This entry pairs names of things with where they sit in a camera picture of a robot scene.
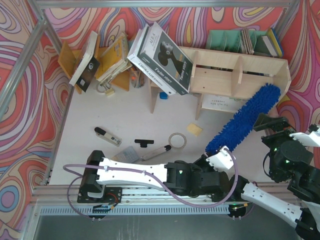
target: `sticky note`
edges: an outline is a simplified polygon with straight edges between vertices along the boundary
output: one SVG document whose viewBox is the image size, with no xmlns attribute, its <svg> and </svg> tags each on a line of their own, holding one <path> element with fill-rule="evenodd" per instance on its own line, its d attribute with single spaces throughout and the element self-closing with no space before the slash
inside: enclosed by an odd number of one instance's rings
<svg viewBox="0 0 320 240">
<path fill-rule="evenodd" d="M 199 136 L 199 134 L 202 132 L 202 128 L 198 127 L 197 125 L 195 125 L 194 123 L 190 123 L 186 129 L 188 130 L 189 133 L 192 133 L 194 135 L 196 135 L 197 137 Z"/>
</svg>

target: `blue object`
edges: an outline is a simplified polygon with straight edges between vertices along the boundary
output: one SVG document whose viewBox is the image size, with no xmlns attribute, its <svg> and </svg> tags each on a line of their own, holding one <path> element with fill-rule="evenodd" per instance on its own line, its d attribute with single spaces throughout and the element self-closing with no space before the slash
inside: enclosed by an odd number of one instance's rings
<svg viewBox="0 0 320 240">
<path fill-rule="evenodd" d="M 233 151 L 254 127 L 260 113 L 267 114 L 278 102 L 281 95 L 280 88 L 272 84 L 262 86 L 237 113 L 233 115 L 221 132 L 206 146 L 207 153 L 215 154 L 221 147 L 227 146 Z"/>
<path fill-rule="evenodd" d="M 168 94 L 166 94 L 164 91 L 160 92 L 159 94 L 160 99 L 168 99 Z"/>
</svg>

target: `purple cable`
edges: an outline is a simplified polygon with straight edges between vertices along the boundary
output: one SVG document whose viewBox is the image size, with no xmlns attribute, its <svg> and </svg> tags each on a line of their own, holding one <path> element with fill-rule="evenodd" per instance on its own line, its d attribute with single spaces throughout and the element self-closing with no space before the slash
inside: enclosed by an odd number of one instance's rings
<svg viewBox="0 0 320 240">
<path fill-rule="evenodd" d="M 137 169 L 132 169 L 132 168 L 123 168 L 123 167 L 108 167 L 107 170 L 108 171 L 133 172 L 133 173 L 138 173 L 138 174 L 144 173 L 145 175 L 148 175 L 149 177 L 156 180 L 174 199 L 178 200 L 180 203 L 183 203 L 185 205 L 188 205 L 188 206 L 191 206 L 194 208 L 202 208 L 202 209 L 215 208 L 215 207 L 225 203 L 230 198 L 230 196 L 233 194 L 234 190 L 236 189 L 237 182 L 238 182 L 238 165 L 237 165 L 236 159 L 235 159 L 234 155 L 229 151 L 229 149 L 224 148 L 224 150 L 230 154 L 231 159 L 234 164 L 234 182 L 231 187 L 231 190 L 222 200 L 220 200 L 214 204 L 210 204 L 210 205 L 193 204 L 191 202 L 187 202 L 187 201 L 181 199 L 180 197 L 175 195 L 162 181 L 160 181 L 159 178 L 157 178 L 155 175 L 152 175 L 151 173 L 149 173 L 147 171 L 137 170 Z M 76 171 L 68 169 L 69 167 L 80 167 L 80 168 L 89 168 L 89 169 L 105 169 L 103 166 L 94 166 L 94 165 L 87 165 L 87 164 L 66 164 L 63 166 L 64 170 L 66 170 L 69 173 L 76 174 L 77 176 L 79 176 L 79 178 L 82 177 L 82 175 Z"/>
</svg>

